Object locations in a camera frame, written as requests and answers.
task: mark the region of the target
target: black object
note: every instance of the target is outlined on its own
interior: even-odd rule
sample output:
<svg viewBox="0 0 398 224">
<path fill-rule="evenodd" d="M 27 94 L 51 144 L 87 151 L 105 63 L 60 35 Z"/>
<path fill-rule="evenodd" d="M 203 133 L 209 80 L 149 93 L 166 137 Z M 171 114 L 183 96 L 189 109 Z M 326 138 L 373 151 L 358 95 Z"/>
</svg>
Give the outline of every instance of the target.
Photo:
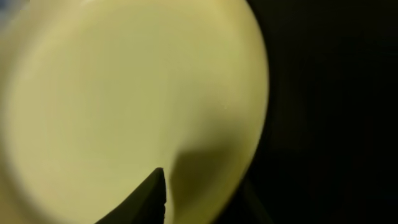
<svg viewBox="0 0 398 224">
<path fill-rule="evenodd" d="M 164 172 L 156 168 L 124 202 L 96 224 L 162 224 L 165 203 Z"/>
</svg>

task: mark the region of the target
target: dark background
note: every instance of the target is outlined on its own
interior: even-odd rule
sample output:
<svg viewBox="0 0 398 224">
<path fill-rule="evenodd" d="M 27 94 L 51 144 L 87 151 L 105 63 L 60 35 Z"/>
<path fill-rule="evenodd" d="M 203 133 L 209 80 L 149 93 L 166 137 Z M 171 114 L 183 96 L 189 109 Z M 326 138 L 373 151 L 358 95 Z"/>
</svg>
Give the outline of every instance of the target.
<svg viewBox="0 0 398 224">
<path fill-rule="evenodd" d="M 398 1 L 247 0 L 270 101 L 215 223 L 398 223 Z"/>
</svg>

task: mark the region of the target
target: black surface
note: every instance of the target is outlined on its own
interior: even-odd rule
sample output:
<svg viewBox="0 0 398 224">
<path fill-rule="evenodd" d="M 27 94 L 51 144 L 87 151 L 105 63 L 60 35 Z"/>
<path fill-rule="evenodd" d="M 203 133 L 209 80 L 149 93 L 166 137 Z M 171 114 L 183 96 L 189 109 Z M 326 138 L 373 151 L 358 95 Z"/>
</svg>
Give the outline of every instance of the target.
<svg viewBox="0 0 398 224">
<path fill-rule="evenodd" d="M 248 3 L 270 66 L 245 180 L 259 206 L 275 224 L 398 223 L 398 1 Z M 215 223 L 261 223 L 242 190 Z"/>
</svg>

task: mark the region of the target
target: dark pointed object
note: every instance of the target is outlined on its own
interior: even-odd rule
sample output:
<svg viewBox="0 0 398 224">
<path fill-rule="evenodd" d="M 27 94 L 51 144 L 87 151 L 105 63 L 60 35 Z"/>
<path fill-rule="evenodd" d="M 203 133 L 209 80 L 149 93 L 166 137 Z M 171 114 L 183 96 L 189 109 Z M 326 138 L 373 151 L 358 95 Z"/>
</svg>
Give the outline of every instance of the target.
<svg viewBox="0 0 398 224">
<path fill-rule="evenodd" d="M 162 224 L 166 183 L 162 168 L 156 168 L 119 206 L 96 224 Z"/>
</svg>

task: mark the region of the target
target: white plate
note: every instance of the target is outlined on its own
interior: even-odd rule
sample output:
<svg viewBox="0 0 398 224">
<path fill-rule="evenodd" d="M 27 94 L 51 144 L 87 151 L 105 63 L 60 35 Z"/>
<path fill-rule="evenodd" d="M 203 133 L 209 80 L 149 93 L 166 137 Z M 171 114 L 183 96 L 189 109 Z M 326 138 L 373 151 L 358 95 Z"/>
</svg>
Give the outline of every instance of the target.
<svg viewBox="0 0 398 224">
<path fill-rule="evenodd" d="M 4 176 L 1 223 L 34 222 L 27 207 L 94 223 L 156 167 L 166 224 L 209 223 L 226 205 L 267 105 L 265 48 L 245 1 L 32 3 L 1 38 L 1 153 L 17 192 Z"/>
</svg>

